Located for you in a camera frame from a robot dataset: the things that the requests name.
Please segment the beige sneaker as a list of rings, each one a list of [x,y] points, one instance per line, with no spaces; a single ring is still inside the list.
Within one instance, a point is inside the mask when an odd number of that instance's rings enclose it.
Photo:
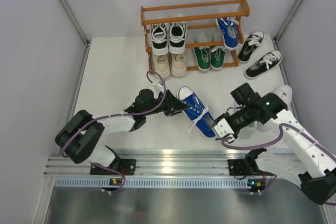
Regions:
[[[168,78],[171,74],[169,57],[169,53],[165,55],[153,54],[154,71],[157,72],[163,79]]]
[[[187,55],[171,54],[171,73],[175,77],[183,77],[187,72]]]

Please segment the blue sneaker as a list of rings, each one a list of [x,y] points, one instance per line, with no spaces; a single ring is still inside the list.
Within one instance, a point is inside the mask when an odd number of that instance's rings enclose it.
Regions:
[[[198,129],[204,137],[214,138],[215,133],[212,130],[214,118],[209,106],[204,105],[196,93],[187,86],[178,90],[177,98],[188,106],[188,109],[183,111],[191,121],[187,132],[191,133],[193,129]]]
[[[229,51],[235,50],[238,46],[237,26],[239,25],[239,21],[231,17],[221,17],[217,18],[215,22],[222,33],[224,47]]]

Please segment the green sneaker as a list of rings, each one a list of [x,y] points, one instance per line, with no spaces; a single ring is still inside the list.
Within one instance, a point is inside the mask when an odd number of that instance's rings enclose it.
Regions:
[[[226,49],[224,45],[211,46],[211,68],[219,70],[223,67]]]
[[[194,36],[194,42],[207,42],[207,36],[205,34],[198,33]],[[209,70],[211,68],[211,63],[209,59],[210,46],[194,47],[194,53],[198,69],[202,72]]]

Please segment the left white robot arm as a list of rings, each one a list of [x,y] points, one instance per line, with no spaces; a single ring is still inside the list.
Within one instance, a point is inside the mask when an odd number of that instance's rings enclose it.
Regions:
[[[119,170],[120,156],[99,143],[102,135],[133,132],[146,123],[149,115],[174,116],[188,108],[170,90],[160,92],[155,98],[152,90],[142,89],[132,105],[118,114],[94,118],[88,111],[80,110],[56,135],[55,143],[75,164],[88,161],[113,175]]]

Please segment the black white-striped sneaker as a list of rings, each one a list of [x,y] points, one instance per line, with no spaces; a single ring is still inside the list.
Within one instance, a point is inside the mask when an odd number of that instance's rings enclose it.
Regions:
[[[183,54],[186,46],[187,24],[185,21],[170,23],[169,52]]]
[[[150,27],[152,52],[154,55],[163,56],[169,51],[167,44],[168,23],[152,24]]]

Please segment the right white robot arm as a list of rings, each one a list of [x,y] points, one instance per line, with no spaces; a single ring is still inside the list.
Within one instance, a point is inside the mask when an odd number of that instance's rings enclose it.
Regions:
[[[243,167],[251,175],[265,172],[285,179],[301,189],[315,204],[324,205],[335,194],[335,155],[323,147],[297,121],[283,100],[274,93],[261,97],[248,83],[231,92],[240,105],[235,113],[223,113],[215,119],[212,130],[221,144],[232,150],[247,150]],[[255,146],[232,146],[240,131],[260,122],[277,138]],[[270,150],[283,141],[299,162],[278,157]]]

